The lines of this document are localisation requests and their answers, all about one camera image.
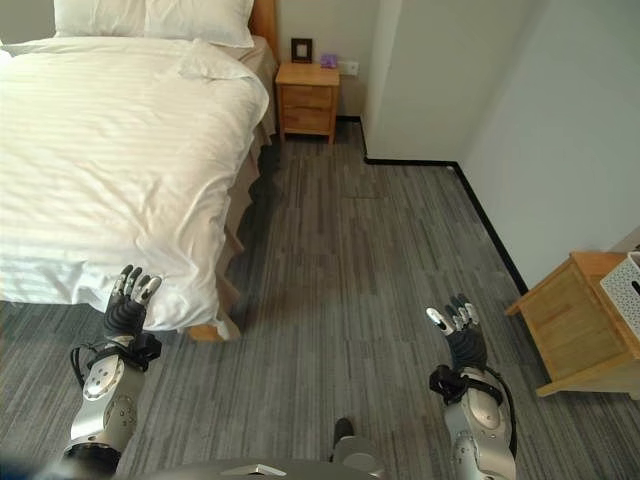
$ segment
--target striped carpet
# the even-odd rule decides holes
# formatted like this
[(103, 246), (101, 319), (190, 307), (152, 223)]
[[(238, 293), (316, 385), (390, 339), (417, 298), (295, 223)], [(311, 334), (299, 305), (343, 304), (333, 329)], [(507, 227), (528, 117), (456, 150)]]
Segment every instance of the striped carpet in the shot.
[[(246, 292), (234, 315), (244, 337), (160, 335), (122, 474), (238, 456), (324, 459), (347, 415), (391, 479), (451, 478), (442, 404), (427, 385), (448, 352), (423, 308), (463, 291), (513, 390), (518, 478), (640, 478), (639, 403), (536, 397), (544, 369), (526, 327), (502, 313), (517, 290), (453, 171), (365, 165), (355, 123), (339, 123), (334, 146), (274, 145), (261, 167), (241, 230), (247, 251), (229, 272)], [(0, 450), (56, 458), (80, 405), (67, 353), (97, 338), (100, 315), (10, 304), (1, 315)]]

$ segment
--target wooden side table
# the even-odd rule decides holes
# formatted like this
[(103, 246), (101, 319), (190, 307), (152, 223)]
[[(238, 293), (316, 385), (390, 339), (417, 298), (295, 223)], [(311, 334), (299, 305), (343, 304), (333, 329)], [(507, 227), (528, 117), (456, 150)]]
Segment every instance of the wooden side table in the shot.
[(544, 397), (563, 390), (626, 392), (640, 400), (640, 340), (600, 280), (625, 255), (573, 252), (506, 313), (522, 313), (551, 383)]
[(333, 143), (340, 94), (336, 69), (315, 63), (283, 63), (276, 77), (280, 140), (286, 133), (328, 135)]

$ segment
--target white bedsheet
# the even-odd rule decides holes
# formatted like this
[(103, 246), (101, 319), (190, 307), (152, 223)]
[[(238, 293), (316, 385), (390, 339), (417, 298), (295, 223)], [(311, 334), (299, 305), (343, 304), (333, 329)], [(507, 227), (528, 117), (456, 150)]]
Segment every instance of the white bedsheet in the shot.
[(143, 38), (4, 46), (0, 293), (104, 311), (127, 263), (159, 274), (145, 328), (215, 317), (228, 188), (268, 96), (217, 47)]

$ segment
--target small purple object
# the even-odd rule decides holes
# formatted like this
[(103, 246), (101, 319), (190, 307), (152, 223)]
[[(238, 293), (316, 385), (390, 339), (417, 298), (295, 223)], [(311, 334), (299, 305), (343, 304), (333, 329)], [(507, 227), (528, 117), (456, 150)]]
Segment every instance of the small purple object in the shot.
[(334, 53), (323, 53), (320, 57), (322, 68), (338, 68), (338, 56)]

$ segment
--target picture frame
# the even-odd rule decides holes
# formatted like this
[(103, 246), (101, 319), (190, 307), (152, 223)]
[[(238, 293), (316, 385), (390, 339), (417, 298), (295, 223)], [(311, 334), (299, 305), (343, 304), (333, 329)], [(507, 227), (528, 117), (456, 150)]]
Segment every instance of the picture frame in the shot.
[(311, 38), (291, 39), (291, 62), (313, 63), (313, 40)]

